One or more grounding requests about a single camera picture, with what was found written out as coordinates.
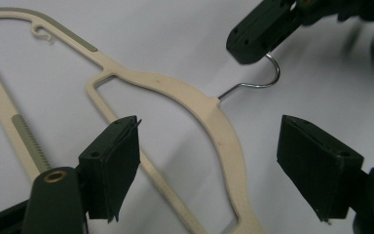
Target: hanger hook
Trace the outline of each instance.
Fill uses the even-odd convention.
[[[268,59],[273,64],[273,66],[275,67],[276,75],[275,75],[275,79],[273,79],[272,82],[270,82],[268,84],[265,84],[265,85],[255,85],[255,84],[248,84],[248,83],[240,83],[240,84],[235,85],[230,90],[226,91],[221,96],[219,96],[218,99],[221,101],[223,98],[225,98],[227,95],[229,95],[230,93],[232,93],[238,87],[249,87],[249,88],[252,88],[252,89],[264,89],[264,88],[269,88],[269,87],[275,85],[276,83],[278,83],[279,78],[281,78],[281,68],[279,67],[279,64],[269,54],[266,54],[265,58]]]

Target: white background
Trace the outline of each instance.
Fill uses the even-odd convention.
[[[266,83],[265,60],[242,66],[225,50],[229,32],[254,1],[0,1],[47,14],[122,65],[165,74],[217,97],[239,82]],[[59,40],[35,39],[30,23],[0,19],[0,78],[53,167],[75,167],[106,128],[84,86],[99,72]],[[374,23],[323,19],[299,28],[272,55],[282,77],[266,90],[240,89],[221,109],[243,147],[252,208],[267,233],[353,233],[347,220],[319,222],[276,162],[281,116],[315,123],[374,167]],[[140,144],[208,233],[236,224],[217,155],[201,127],[174,101],[117,79],[102,95],[119,116],[137,115]],[[31,184],[0,127],[0,211],[24,201]],[[91,233],[187,233],[138,170],[120,221],[91,220]]]

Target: metal hook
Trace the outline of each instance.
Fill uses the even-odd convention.
[[[275,76],[275,79],[273,79],[272,82],[270,82],[268,84],[265,84],[265,85],[255,85],[255,84],[248,84],[248,83],[240,83],[240,84],[237,84],[236,86],[234,86],[233,88],[231,88],[230,90],[226,91],[221,96],[219,96],[218,99],[221,101],[223,98],[225,98],[227,95],[229,95],[230,93],[232,93],[238,87],[249,87],[249,88],[252,88],[252,89],[264,89],[264,88],[269,88],[269,87],[275,85],[276,83],[278,83],[279,78],[281,78],[281,68],[279,67],[279,64],[269,54],[266,54],[265,58],[268,59],[273,64],[273,66],[275,67],[275,70],[276,70],[276,76]]]

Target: table surface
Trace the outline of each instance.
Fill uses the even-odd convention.
[[[266,60],[239,65],[226,51],[229,32],[254,1],[21,1],[0,7],[47,14],[130,69],[180,79],[209,97],[240,82],[266,83]],[[59,40],[35,39],[30,23],[0,19],[0,78],[53,167],[79,154],[107,126],[85,93],[100,68]],[[306,119],[374,167],[374,22],[335,17],[299,28],[276,50],[280,81],[242,88],[222,101],[241,141],[251,207],[267,233],[353,233],[346,220],[320,222],[276,162],[283,114]],[[119,116],[137,115],[140,145],[208,233],[229,233],[237,220],[217,154],[183,107],[113,79],[99,88]],[[28,198],[31,183],[0,126],[0,211]],[[188,233],[142,169],[120,221],[90,220],[91,233]]]

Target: brass grommet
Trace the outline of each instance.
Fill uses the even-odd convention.
[[[44,177],[46,182],[58,182],[66,177],[66,172],[64,171],[55,171]]]

